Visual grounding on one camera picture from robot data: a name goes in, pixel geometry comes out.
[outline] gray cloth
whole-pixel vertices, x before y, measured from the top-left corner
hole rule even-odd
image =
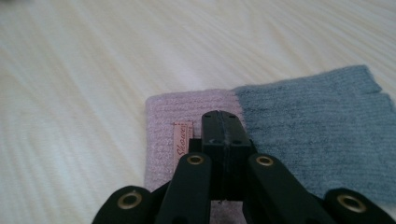
[[[247,133],[319,197],[354,189],[396,204],[396,113],[366,66],[234,90]]]

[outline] pink cloth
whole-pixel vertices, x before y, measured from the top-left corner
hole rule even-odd
[[[211,110],[231,112],[243,121],[242,108],[232,91],[210,90],[167,93],[146,101],[148,155],[145,188],[153,191],[174,174],[173,123],[193,121],[194,138],[201,137],[201,116]],[[242,204],[212,203],[210,223],[246,223]]]

